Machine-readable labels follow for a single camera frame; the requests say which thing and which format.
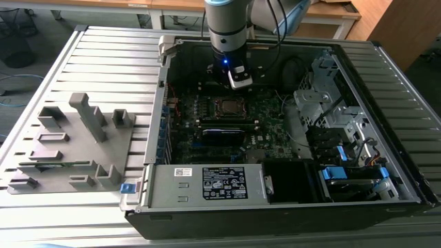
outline desk leg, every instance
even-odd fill
[[[341,25],[338,26],[337,32],[333,35],[333,39],[343,40],[346,38],[354,21],[354,19],[343,19]]]
[[[62,19],[61,17],[61,10],[50,10],[53,18],[58,21]]]
[[[153,29],[163,29],[163,16],[159,9],[149,9]]]

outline white sticker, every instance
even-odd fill
[[[174,168],[174,177],[190,177],[191,168]]]
[[[128,4],[129,7],[146,8],[146,4]]]

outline blue latch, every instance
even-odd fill
[[[322,170],[325,180],[329,179],[347,179],[345,168],[342,167],[326,167]]]
[[[339,157],[342,158],[342,161],[347,161],[347,157],[346,157],[346,154],[345,154],[343,147],[342,146],[337,146],[337,150],[339,152]]]
[[[389,172],[387,172],[387,169],[385,167],[379,168],[379,172],[381,172],[381,175],[382,175],[383,178],[389,177]]]
[[[136,193],[136,184],[122,183],[118,191],[121,194],[134,194]]]

